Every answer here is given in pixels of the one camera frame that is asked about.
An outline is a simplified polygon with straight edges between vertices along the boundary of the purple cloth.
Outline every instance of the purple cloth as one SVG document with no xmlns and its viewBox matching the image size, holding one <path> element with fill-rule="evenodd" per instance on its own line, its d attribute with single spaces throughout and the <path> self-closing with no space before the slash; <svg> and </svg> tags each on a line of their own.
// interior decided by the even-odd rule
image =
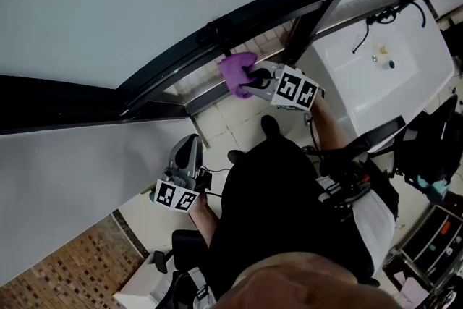
<svg viewBox="0 0 463 309">
<path fill-rule="evenodd" d="M 250 52 L 236 53 L 233 56 L 222 59 L 218 64 L 218 70 L 225 79 L 226 86 L 231 91 L 231 94 L 238 98 L 249 98 L 251 93 L 241 89 L 241 84 L 253 82 L 255 78 L 250 79 L 243 67 L 252 66 L 258 60 L 258 55 Z"/>
</svg>

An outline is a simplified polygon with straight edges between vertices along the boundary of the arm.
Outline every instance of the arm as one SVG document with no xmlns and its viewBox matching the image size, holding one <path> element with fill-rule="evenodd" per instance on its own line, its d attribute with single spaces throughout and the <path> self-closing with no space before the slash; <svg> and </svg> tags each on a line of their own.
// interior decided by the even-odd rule
<svg viewBox="0 0 463 309">
<path fill-rule="evenodd" d="M 211 245 L 212 236 L 216 231 L 218 217 L 208 205 L 208 197 L 205 193 L 201 193 L 196 202 L 193 203 L 190 209 L 190 217 L 195 223 L 198 231 L 203 236 L 206 245 Z"/>
<path fill-rule="evenodd" d="M 317 129 L 321 150 L 344 148 L 348 144 L 339 123 L 331 116 L 328 105 L 319 95 L 315 97 L 310 112 Z"/>
</svg>

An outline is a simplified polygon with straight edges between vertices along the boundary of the white sink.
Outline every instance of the white sink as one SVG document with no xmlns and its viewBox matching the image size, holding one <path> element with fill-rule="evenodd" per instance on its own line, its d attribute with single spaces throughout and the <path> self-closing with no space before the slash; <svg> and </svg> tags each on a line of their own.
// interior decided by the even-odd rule
<svg viewBox="0 0 463 309">
<path fill-rule="evenodd" d="M 426 16 L 424 28 L 420 11 L 411 5 L 391 24 L 370 26 L 355 54 L 365 21 L 314 42 L 297 62 L 326 89 L 326 100 L 349 141 L 398 116 L 409 123 L 453 76 L 441 31 L 425 3 L 418 4 Z"/>
</svg>

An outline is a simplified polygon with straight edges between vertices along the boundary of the shoe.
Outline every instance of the shoe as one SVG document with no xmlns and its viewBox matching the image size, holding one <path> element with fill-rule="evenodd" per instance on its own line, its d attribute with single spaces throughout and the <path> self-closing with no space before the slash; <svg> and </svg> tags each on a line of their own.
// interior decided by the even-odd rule
<svg viewBox="0 0 463 309">
<path fill-rule="evenodd" d="M 281 135 L 278 122 L 276 122 L 276 120 L 270 115 L 265 115 L 262 117 L 260 126 L 262 127 L 263 132 L 266 134 L 267 139 L 275 138 Z"/>
<path fill-rule="evenodd" d="M 230 162 L 235 165 L 236 162 L 245 155 L 244 152 L 238 150 L 231 150 L 227 157 L 229 158 Z"/>
</svg>

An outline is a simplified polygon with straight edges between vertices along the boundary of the black shoe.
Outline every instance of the black shoe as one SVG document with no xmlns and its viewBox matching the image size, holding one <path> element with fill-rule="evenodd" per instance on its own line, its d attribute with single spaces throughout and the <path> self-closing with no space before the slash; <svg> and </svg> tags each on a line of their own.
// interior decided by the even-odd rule
<svg viewBox="0 0 463 309">
<path fill-rule="evenodd" d="M 238 150 L 231 150 L 229 151 L 229 154 L 228 154 L 228 158 L 230 160 L 230 162 L 235 165 L 236 162 L 245 155 L 244 152 L 242 151 L 238 151 Z"/>
<path fill-rule="evenodd" d="M 275 138 L 281 135 L 278 122 L 276 122 L 276 120 L 270 115 L 265 115 L 262 117 L 260 120 L 260 126 L 262 126 L 262 130 L 266 134 L 267 139 Z"/>
</svg>

